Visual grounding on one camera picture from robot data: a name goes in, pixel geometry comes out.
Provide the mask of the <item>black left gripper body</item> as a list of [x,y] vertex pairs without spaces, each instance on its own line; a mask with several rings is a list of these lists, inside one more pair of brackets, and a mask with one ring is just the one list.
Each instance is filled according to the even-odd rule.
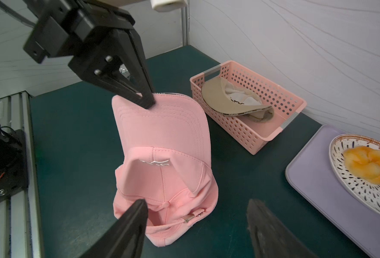
[[45,58],[76,56],[112,29],[132,29],[135,20],[103,1],[25,1],[37,17],[24,51],[37,63]]

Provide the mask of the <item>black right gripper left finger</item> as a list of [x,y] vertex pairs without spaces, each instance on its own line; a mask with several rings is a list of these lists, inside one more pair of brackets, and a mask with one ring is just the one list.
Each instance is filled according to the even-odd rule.
[[141,257],[148,207],[137,200],[118,221],[81,258],[139,258]]

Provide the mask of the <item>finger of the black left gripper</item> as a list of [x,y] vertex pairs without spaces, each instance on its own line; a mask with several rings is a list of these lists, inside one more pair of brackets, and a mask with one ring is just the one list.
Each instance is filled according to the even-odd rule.
[[[74,56],[69,62],[70,69],[83,81],[110,91],[116,95],[121,88],[120,78],[133,81],[126,66],[116,55],[118,49],[111,51],[104,48],[90,49]],[[149,109],[152,106],[141,106]]]
[[116,55],[134,79],[131,82],[121,77],[118,95],[139,106],[153,106],[155,104],[153,86],[140,36],[134,29],[116,29],[114,37],[120,44]]

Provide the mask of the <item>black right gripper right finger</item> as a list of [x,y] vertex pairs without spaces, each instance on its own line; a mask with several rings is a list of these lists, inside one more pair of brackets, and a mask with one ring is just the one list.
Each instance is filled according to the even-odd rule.
[[272,212],[258,199],[247,207],[248,230],[257,258],[316,258]]

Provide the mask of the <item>pink baseball cap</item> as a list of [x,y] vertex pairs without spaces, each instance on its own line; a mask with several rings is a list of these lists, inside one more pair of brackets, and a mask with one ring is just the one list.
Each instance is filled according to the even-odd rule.
[[144,109],[120,96],[112,98],[124,154],[115,171],[113,208],[120,218],[144,199],[146,237],[164,247],[213,212],[219,188],[202,107],[182,94],[155,94],[154,99]]

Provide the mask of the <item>beige baseball cap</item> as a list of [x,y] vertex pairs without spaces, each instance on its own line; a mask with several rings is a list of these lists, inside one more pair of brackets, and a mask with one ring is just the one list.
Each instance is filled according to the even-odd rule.
[[250,89],[236,87],[223,77],[207,81],[201,94],[211,109],[225,116],[246,116],[256,123],[264,123],[275,115],[273,107],[263,104],[259,95]]

